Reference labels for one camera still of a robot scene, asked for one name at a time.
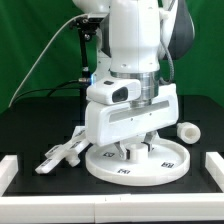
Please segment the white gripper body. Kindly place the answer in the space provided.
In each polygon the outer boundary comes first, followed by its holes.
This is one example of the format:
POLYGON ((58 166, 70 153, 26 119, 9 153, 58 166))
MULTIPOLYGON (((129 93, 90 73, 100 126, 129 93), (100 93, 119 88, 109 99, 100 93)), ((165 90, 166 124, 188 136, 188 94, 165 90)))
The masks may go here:
POLYGON ((90 102, 85 115, 86 138, 106 146, 173 125, 178 116, 175 84, 160 86, 152 104, 142 108, 132 108, 129 102, 112 106, 90 102))

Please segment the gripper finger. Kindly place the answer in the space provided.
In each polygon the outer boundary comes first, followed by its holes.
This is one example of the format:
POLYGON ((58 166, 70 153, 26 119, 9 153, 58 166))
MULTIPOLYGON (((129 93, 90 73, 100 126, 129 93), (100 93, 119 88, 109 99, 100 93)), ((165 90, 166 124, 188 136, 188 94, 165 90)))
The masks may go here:
POLYGON ((121 141, 119 141, 119 142, 115 142, 114 145, 119 152, 120 158, 122 160, 126 160, 127 159, 127 149, 125 148, 124 144, 121 141))
POLYGON ((151 151, 153 149, 153 141, 157 136, 157 132, 156 131, 152 131, 152 132, 147 132, 145 135, 145 138, 143 140, 143 143, 147 145, 148 150, 151 151))

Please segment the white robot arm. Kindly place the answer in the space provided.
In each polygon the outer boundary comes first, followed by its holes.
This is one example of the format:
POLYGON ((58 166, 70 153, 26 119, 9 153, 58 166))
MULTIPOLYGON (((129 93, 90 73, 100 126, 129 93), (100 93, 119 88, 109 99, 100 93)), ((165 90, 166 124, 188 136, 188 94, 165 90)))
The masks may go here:
POLYGON ((182 57, 194 40, 185 0, 72 0, 100 23, 99 54, 106 60, 87 88, 86 137, 115 145, 127 158, 126 139, 155 132, 178 118, 176 85, 159 76, 161 60, 182 57))

